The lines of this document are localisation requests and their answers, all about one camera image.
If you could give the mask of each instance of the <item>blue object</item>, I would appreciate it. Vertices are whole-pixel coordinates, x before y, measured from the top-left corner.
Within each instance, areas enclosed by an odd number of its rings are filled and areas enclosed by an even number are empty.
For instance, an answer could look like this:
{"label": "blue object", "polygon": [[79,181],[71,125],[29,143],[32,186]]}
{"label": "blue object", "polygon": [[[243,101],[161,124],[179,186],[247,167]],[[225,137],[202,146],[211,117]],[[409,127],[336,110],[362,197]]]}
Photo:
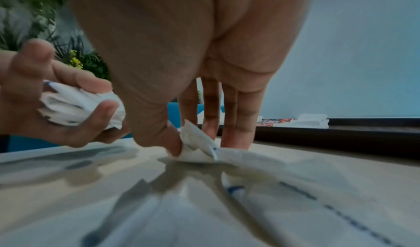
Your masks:
{"label": "blue object", "polygon": [[[197,108],[197,114],[204,110],[204,105],[199,104]],[[168,117],[169,121],[177,128],[181,127],[181,116],[179,115],[178,103],[168,103]],[[131,138],[131,134],[126,135],[123,138]],[[27,138],[22,136],[10,136],[9,145],[7,152],[16,152],[23,150],[32,150],[40,148],[56,147],[59,145],[51,144],[47,141],[40,139]]]}

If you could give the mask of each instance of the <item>table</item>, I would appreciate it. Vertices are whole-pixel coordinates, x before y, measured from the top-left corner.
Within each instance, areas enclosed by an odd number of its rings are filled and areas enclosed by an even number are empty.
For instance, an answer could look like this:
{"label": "table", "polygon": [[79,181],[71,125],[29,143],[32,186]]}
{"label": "table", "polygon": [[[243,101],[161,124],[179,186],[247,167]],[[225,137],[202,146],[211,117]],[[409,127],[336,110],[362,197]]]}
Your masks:
{"label": "table", "polygon": [[[395,159],[314,149],[252,144],[251,151],[285,163],[322,157],[361,194],[375,198],[397,224],[420,230],[420,167]],[[56,147],[0,155],[0,234],[115,197],[140,179],[158,192],[190,184],[190,200],[204,211],[244,228],[255,237],[267,235],[237,209],[223,190],[226,165],[192,165],[171,161],[163,148],[142,148],[131,139],[84,148]]]}

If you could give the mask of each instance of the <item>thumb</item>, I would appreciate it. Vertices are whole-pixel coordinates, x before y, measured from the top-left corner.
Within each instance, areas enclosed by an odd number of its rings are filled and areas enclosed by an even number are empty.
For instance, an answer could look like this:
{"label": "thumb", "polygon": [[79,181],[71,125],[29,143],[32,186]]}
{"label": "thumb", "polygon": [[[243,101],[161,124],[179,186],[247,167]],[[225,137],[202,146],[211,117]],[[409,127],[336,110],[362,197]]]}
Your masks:
{"label": "thumb", "polygon": [[178,130],[168,120],[167,104],[132,103],[125,105],[134,141],[143,147],[164,147],[173,156],[178,156],[182,142]]}

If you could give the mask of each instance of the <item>hand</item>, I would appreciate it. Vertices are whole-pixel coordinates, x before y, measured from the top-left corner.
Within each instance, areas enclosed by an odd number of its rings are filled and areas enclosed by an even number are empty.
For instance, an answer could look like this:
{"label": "hand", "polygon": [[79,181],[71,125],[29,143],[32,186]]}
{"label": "hand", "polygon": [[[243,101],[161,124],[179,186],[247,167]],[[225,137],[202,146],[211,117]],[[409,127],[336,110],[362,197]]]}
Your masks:
{"label": "hand", "polygon": [[38,138],[54,144],[82,147],[91,141],[112,143],[129,133],[127,122],[121,130],[104,131],[118,108],[113,100],[101,102],[79,126],[67,127],[50,123],[38,108],[44,80],[80,87],[93,93],[112,90],[109,81],[96,78],[92,73],[76,69],[53,60],[53,46],[43,40],[28,41],[17,54],[3,56],[0,90],[0,134]]}
{"label": "hand", "polygon": [[270,78],[302,26],[310,0],[70,0],[85,33],[111,69],[142,146],[181,151],[166,105],[197,123],[196,78],[204,88],[205,131],[225,121],[221,145],[249,148]]}

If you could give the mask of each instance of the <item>crumpled napkin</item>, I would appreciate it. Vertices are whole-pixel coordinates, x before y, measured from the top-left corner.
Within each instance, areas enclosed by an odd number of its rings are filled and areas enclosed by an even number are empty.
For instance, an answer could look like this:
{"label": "crumpled napkin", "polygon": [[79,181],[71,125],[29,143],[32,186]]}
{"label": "crumpled napkin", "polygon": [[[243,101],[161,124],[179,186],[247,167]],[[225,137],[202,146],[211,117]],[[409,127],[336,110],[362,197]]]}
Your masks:
{"label": "crumpled napkin", "polygon": [[41,95],[41,102],[45,107],[39,109],[39,112],[50,122],[65,126],[77,126],[89,117],[100,102],[112,99],[118,102],[119,107],[106,129],[122,128],[126,112],[122,101],[114,92],[94,94],[61,83],[51,81],[46,81],[46,83],[57,91],[57,93],[43,92]]}

